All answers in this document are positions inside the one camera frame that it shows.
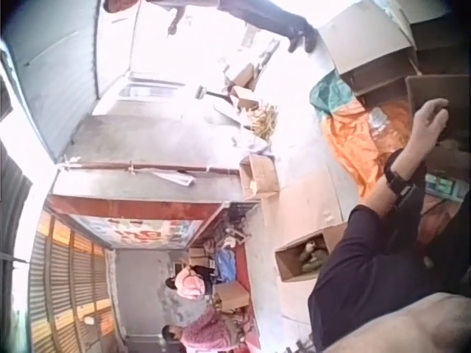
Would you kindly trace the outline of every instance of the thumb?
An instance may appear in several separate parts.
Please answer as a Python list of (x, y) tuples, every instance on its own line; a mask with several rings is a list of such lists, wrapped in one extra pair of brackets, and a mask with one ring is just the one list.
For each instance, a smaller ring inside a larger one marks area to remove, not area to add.
[(448, 111), (446, 109), (441, 109), (433, 118), (429, 128), (433, 130), (437, 135), (443, 131), (445, 126), (447, 126), (448, 121)]

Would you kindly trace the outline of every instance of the pink patterned sweater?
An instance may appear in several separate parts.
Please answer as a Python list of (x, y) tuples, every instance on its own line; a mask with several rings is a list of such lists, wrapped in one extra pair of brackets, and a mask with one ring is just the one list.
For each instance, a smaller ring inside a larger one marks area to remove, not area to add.
[(230, 331), (221, 314), (212, 307), (183, 329), (181, 342), (197, 351), (228, 351), (237, 347), (231, 342)]

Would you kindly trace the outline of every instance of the black hair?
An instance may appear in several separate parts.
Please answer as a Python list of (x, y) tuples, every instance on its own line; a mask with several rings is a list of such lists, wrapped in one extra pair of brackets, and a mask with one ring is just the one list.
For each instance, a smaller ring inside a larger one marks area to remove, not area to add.
[(165, 285), (173, 290), (177, 289), (177, 286), (175, 285), (175, 277), (169, 277), (165, 280)]
[(170, 325), (165, 325), (162, 328), (162, 337), (167, 343), (178, 342), (178, 339), (175, 337), (173, 332), (170, 332)]

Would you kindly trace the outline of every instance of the finger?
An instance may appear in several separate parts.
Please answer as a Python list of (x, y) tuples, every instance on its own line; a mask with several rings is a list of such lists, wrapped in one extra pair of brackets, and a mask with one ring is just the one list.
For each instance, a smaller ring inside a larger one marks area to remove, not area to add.
[(441, 109), (433, 118), (430, 128), (437, 134), (443, 131), (445, 126), (447, 126), (448, 121), (448, 111), (446, 109)]
[(443, 98), (431, 99), (426, 101), (419, 109), (421, 115), (427, 118), (433, 118), (436, 112), (448, 106), (448, 100)]

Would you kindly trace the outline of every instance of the red beam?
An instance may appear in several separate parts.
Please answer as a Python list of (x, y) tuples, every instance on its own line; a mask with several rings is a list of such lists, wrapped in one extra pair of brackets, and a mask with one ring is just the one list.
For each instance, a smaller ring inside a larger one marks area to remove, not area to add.
[(59, 214), (175, 221), (180, 219), (206, 220), (220, 206), (220, 204), (105, 200), (58, 195), (49, 195), (47, 202)]

